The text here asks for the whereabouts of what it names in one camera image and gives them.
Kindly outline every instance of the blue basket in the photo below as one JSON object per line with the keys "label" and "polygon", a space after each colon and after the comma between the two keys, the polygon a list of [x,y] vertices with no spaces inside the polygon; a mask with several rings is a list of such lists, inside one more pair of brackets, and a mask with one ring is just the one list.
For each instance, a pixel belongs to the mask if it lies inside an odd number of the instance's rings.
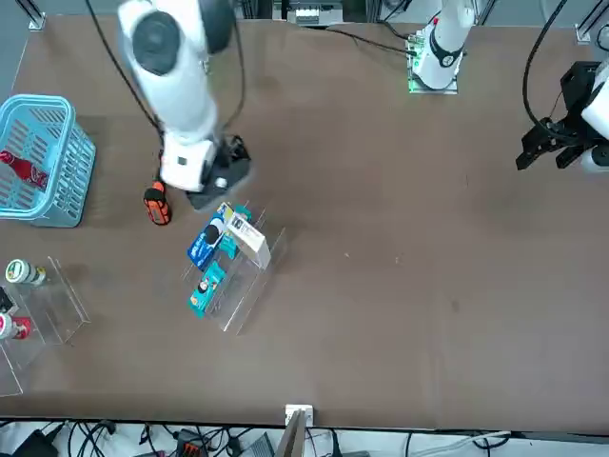
{"label": "blue basket", "polygon": [[0,219],[41,227],[75,227],[83,215],[95,146],[63,97],[14,95],[0,108],[0,150],[49,174],[47,189],[26,184],[0,163]]}

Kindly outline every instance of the coca-cola bottle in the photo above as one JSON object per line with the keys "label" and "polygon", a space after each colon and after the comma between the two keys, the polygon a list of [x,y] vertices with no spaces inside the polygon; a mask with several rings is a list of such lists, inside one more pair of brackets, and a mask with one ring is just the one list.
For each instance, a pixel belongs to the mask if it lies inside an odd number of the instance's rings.
{"label": "coca-cola bottle", "polygon": [[42,191],[47,188],[49,175],[37,168],[29,160],[20,159],[7,150],[3,150],[0,152],[0,162],[4,162],[11,167],[24,183],[32,184]]}

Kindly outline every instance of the table surface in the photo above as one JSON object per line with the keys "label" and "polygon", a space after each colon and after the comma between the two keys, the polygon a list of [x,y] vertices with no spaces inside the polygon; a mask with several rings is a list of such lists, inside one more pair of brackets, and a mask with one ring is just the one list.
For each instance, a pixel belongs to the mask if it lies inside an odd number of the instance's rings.
{"label": "table surface", "polygon": [[[110,38],[113,18],[103,18]],[[348,26],[387,44],[379,26]],[[86,16],[32,33],[15,92],[61,94],[97,146],[78,228],[0,224],[4,260],[52,255],[92,324],[32,366],[3,413],[206,422],[605,431],[607,178],[553,157],[517,172],[537,29],[475,28],[458,96],[409,95],[403,57],[339,34],[242,24],[256,172],[239,193],[287,228],[289,251],[242,335],[196,319],[180,276],[207,215],[142,192],[157,138]],[[547,35],[531,104],[547,114],[585,48]],[[224,118],[236,52],[213,60]],[[562,102],[557,112],[563,111]]]}

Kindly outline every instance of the orange object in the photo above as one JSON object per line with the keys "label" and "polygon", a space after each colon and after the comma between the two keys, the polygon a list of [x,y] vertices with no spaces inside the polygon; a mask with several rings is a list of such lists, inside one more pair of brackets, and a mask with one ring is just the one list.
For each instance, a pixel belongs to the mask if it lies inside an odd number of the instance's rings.
{"label": "orange object", "polygon": [[171,208],[165,197],[165,185],[155,181],[144,192],[144,205],[150,220],[157,226],[166,226],[171,221]]}

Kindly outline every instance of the red and white can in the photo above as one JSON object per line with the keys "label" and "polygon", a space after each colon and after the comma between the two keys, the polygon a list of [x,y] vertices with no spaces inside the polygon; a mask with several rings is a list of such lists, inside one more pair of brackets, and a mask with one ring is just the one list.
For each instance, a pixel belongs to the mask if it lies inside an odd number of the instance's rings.
{"label": "red and white can", "polygon": [[0,340],[12,338],[24,340],[31,333],[31,319],[29,317],[13,317],[0,312]]}

